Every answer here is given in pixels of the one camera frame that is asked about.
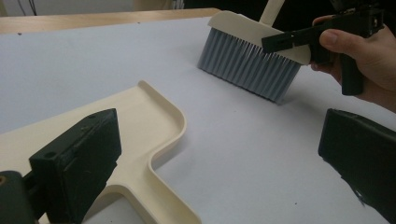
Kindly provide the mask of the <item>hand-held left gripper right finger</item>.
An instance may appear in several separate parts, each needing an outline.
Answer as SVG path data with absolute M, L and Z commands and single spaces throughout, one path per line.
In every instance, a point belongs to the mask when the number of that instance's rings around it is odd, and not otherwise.
M 361 203 L 396 223 L 396 132 L 360 115 L 330 109 L 318 154 Z

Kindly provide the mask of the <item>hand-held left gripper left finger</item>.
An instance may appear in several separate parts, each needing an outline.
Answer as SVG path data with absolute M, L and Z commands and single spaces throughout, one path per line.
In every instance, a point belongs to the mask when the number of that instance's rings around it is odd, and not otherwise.
M 29 158 L 30 202 L 36 217 L 80 224 L 121 155 L 117 110 L 91 114 Z

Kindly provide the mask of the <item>cream brush with grey bristles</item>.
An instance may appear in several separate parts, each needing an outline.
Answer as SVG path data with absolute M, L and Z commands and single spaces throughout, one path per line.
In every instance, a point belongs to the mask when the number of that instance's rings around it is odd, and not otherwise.
M 211 27 L 198 67 L 215 77 L 280 103 L 299 69 L 310 62 L 308 46 L 267 53 L 262 39 L 279 35 L 273 27 L 285 0 L 268 0 L 261 18 L 223 10 L 208 22 Z

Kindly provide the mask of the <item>cream plastic dustpan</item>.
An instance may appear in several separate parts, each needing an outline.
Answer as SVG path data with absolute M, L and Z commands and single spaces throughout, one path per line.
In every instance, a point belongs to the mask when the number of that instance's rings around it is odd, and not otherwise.
M 78 121 L 108 108 L 117 110 L 122 154 L 97 200 L 118 193 L 146 224 L 201 224 L 199 216 L 151 166 L 177 144 L 187 121 L 176 106 L 145 81 L 59 116 L 0 134 L 0 171 L 27 174 L 31 155 Z

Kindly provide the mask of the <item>white table board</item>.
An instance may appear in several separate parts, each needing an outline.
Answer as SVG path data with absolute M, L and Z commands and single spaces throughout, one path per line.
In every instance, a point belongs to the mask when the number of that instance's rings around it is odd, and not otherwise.
M 345 97 L 303 67 L 281 104 L 197 66 L 204 18 L 0 35 L 0 170 L 28 172 L 30 156 L 103 100 L 150 85 L 186 118 L 156 174 L 202 224 L 388 224 L 318 154 L 330 108 L 396 131 L 396 114 Z

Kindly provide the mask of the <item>wooden table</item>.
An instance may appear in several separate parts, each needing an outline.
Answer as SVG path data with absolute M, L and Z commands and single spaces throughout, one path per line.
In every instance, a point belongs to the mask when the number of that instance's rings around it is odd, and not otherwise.
M 172 9 L 73 15 L 0 17 L 0 34 L 24 34 L 147 21 L 211 17 L 217 8 Z

